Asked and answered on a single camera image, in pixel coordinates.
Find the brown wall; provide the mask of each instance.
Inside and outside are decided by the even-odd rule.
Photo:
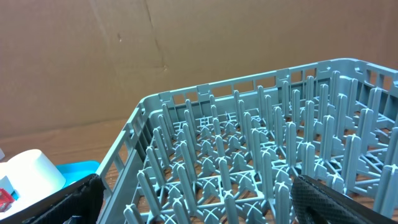
[[[398,68],[398,1],[0,1],[0,138],[152,93],[338,57]]]

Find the red object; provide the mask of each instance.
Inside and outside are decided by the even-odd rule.
[[[0,189],[0,212],[5,212],[14,201],[13,197],[6,190]]]

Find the plastic crate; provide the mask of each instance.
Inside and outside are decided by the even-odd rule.
[[[340,58],[145,97],[97,170],[106,185],[98,222],[292,223],[299,174],[373,198],[391,217],[396,85],[396,70]],[[113,189],[105,181],[112,163]],[[149,212],[139,213],[141,196]]]

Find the wooden surface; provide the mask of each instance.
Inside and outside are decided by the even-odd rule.
[[[87,160],[96,160],[101,162],[126,120],[127,118],[104,121],[86,126],[57,129],[26,136],[0,139],[0,147],[6,155],[6,158],[3,161],[6,161],[12,156],[28,149],[40,149],[54,164],[65,164]],[[121,153],[121,157],[125,160],[126,154]],[[201,167],[196,166],[196,170],[197,172],[200,172]],[[112,166],[106,177],[106,180],[111,187],[113,187],[117,176],[118,173],[115,167]],[[237,185],[233,185],[233,188],[234,192],[236,192]],[[248,197],[253,197],[253,194],[244,194],[244,198]],[[353,195],[352,197],[369,208],[373,207],[373,199],[359,197],[357,195]],[[144,198],[140,199],[138,207],[141,212],[149,211],[149,207]],[[266,217],[268,220],[273,219],[272,215],[269,213]],[[222,218],[222,223],[227,223],[228,221],[224,218],[225,217]],[[394,213],[393,218],[398,220],[397,212]],[[196,218],[193,218],[193,221],[195,223],[200,223]]]

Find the plastic dishwasher rack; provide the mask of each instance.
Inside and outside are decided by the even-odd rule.
[[[249,91],[236,90],[247,82]],[[290,189],[299,174],[373,198],[373,209],[392,217],[396,85],[396,70],[341,58],[148,96],[97,171],[106,185],[98,221],[292,223]],[[220,88],[229,91],[215,96]],[[178,95],[185,103],[176,103]],[[113,189],[105,181],[112,163]],[[149,212],[137,209],[142,196]]]

